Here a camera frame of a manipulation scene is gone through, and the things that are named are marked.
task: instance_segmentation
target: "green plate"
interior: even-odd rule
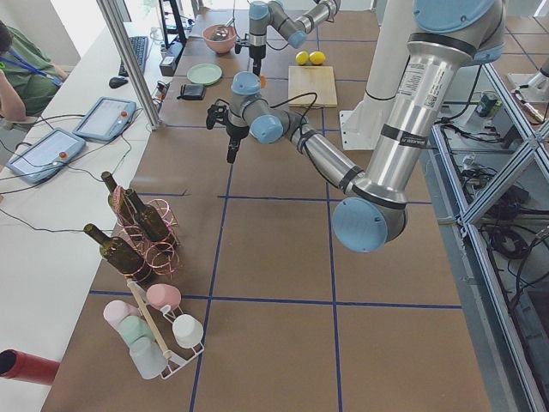
[[[217,64],[203,63],[192,66],[187,72],[187,78],[193,83],[209,86],[221,79],[222,74],[223,71]]]

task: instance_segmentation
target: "wine bottle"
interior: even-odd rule
[[[134,208],[131,203],[126,198],[124,188],[120,192],[120,204],[118,208],[115,208],[113,194],[118,184],[114,177],[112,177],[111,172],[103,172],[101,174],[101,180],[105,183],[107,189],[109,190],[109,196],[107,197],[107,202],[111,209],[114,211],[117,216],[119,216],[120,223],[124,226],[124,229],[128,236],[130,236],[131,241],[134,245],[138,245],[142,241],[142,232],[135,226],[134,221]]]
[[[101,256],[126,279],[147,285],[156,277],[153,269],[145,263],[145,259],[124,239],[118,236],[109,237],[92,223],[84,227],[84,233],[100,244]]]
[[[126,189],[126,197],[136,210],[134,220],[141,226],[148,239],[154,243],[162,242],[157,245],[162,251],[170,249],[169,245],[175,249],[178,244],[175,236],[173,236],[173,233],[170,232],[170,229],[168,229],[168,226],[162,220],[158,210],[150,204],[143,203],[133,189]]]

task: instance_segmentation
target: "cutting board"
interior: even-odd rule
[[[316,92],[315,107],[337,107],[334,68],[332,66],[290,66],[288,68],[288,99],[299,94]],[[313,96],[300,97],[289,106],[308,106]]]

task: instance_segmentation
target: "lemon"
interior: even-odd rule
[[[314,51],[309,55],[309,60],[313,64],[322,64],[326,60],[326,56],[321,51]]]
[[[309,53],[306,51],[300,51],[298,54],[295,55],[295,63],[299,64],[300,66],[307,64],[308,61]]]

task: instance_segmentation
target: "black keyboard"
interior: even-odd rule
[[[141,72],[145,71],[145,62],[147,61],[147,46],[148,46],[148,37],[147,36],[135,36],[129,38],[131,47],[134,49],[136,54],[137,62],[139,63],[139,69]],[[120,69],[118,69],[118,75],[128,77],[128,71],[124,67],[124,63],[120,61]]]

